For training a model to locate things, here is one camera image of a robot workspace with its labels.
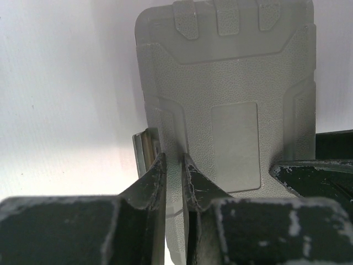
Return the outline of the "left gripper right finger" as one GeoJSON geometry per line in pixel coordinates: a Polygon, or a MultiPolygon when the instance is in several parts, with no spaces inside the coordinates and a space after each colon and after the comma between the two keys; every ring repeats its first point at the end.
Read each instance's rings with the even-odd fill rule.
{"type": "Polygon", "coordinates": [[[187,264],[351,264],[352,222],[328,198],[239,199],[184,155],[187,264]]]}

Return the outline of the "grey plastic tool case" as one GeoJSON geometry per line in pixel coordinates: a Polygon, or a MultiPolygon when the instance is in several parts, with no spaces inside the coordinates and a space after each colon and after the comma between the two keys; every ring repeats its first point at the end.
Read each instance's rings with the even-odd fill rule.
{"type": "Polygon", "coordinates": [[[176,1],[136,19],[148,128],[167,159],[166,240],[185,264],[183,154],[239,198],[289,197],[275,161],[315,157],[312,1],[176,1]]]}

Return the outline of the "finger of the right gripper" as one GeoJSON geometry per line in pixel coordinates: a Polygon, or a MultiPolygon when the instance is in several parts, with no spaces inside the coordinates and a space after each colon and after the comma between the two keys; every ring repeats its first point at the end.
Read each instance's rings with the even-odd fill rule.
{"type": "Polygon", "coordinates": [[[309,160],[274,163],[270,175],[299,197],[352,201],[352,160],[309,160]]]}
{"type": "Polygon", "coordinates": [[[315,158],[317,160],[352,159],[352,131],[335,131],[316,134],[315,158]]]}

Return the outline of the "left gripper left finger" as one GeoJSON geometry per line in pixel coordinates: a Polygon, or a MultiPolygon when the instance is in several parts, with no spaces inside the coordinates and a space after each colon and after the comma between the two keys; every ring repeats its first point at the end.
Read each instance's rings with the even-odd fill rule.
{"type": "Polygon", "coordinates": [[[166,158],[118,195],[1,202],[2,264],[163,264],[166,158]]]}

